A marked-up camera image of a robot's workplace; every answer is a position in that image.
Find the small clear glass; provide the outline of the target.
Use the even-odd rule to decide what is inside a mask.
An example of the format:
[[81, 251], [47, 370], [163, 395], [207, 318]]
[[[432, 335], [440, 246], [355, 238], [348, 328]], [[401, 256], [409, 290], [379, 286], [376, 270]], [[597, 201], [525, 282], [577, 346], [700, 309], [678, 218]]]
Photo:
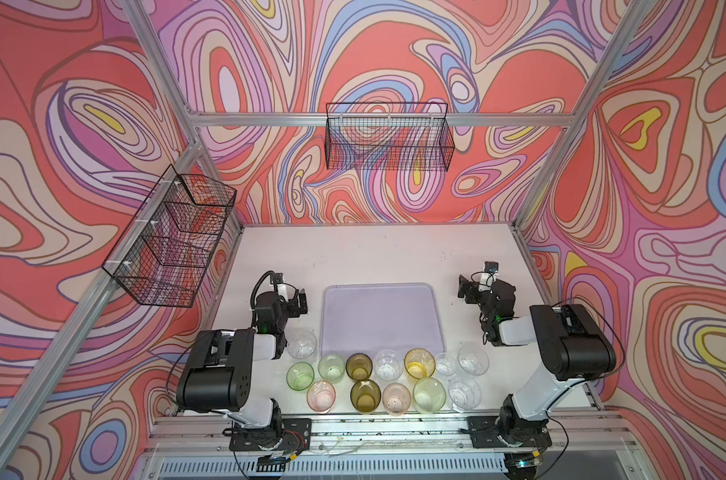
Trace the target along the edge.
[[449, 378], [458, 372], [458, 363], [452, 354], [442, 352], [435, 357], [435, 369], [439, 375]]

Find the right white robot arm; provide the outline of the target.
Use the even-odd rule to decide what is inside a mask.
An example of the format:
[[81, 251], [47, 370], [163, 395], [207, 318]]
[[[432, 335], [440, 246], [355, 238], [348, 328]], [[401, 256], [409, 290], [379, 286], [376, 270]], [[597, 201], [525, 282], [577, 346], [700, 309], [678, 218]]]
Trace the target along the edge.
[[516, 288], [491, 273], [458, 277], [457, 297], [479, 307], [483, 342], [495, 347], [536, 345], [541, 363], [523, 387], [507, 395], [490, 426], [470, 429], [510, 447], [549, 440], [550, 411], [575, 386], [601, 379], [617, 366], [614, 346], [582, 305], [533, 305], [514, 314]]

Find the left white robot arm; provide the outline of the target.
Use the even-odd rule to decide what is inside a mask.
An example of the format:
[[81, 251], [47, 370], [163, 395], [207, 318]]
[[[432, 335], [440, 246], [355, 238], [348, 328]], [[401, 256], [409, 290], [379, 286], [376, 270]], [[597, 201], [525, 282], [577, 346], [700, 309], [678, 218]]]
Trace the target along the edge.
[[266, 291], [254, 299], [249, 328], [206, 330], [198, 334], [178, 381], [180, 409], [218, 413], [247, 431], [283, 431], [278, 402], [251, 393], [253, 364], [281, 358], [288, 346], [286, 325], [308, 312], [306, 294], [290, 299]]

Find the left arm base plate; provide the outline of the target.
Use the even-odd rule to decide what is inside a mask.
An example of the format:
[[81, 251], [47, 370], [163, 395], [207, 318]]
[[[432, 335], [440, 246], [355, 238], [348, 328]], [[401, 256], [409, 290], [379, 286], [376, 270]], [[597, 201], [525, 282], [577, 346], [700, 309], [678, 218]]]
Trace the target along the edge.
[[259, 429], [245, 429], [237, 423], [222, 431], [234, 452], [301, 453], [311, 446], [312, 420], [296, 417], [273, 420]]

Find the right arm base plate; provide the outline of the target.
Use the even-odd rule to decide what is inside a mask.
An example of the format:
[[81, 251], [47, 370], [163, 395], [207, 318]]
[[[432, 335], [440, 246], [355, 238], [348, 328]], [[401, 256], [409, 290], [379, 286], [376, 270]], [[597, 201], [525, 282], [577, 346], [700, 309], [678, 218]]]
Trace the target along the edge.
[[552, 439], [546, 421], [528, 421], [504, 416], [471, 416], [460, 430], [469, 435], [472, 446], [482, 448], [531, 448], [546, 450]]

